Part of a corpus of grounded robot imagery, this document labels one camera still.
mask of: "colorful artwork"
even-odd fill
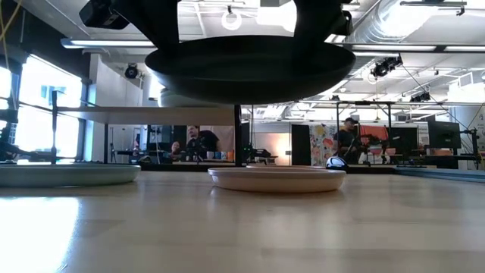
[[[311,165],[325,166],[327,159],[331,157],[333,151],[333,135],[336,133],[336,126],[326,126],[325,124],[310,125],[310,149]]]

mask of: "computer monitor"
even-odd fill
[[[461,149],[460,125],[453,122],[428,121],[430,148]]]
[[[396,149],[397,155],[408,158],[418,155],[418,129],[410,127],[393,127],[390,131],[390,147]]]

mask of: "white bowl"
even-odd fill
[[[344,171],[318,168],[211,168],[216,187],[260,193],[319,193],[338,190]]]
[[[0,187],[103,186],[129,183],[141,168],[135,165],[0,165]]]

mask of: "ceiling pipe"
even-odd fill
[[[401,6],[401,1],[380,0],[345,42],[401,42],[437,11],[436,7]]]

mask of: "camera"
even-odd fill
[[[124,76],[127,79],[136,79],[138,77],[138,65],[137,64],[128,64],[128,68],[124,71]]]

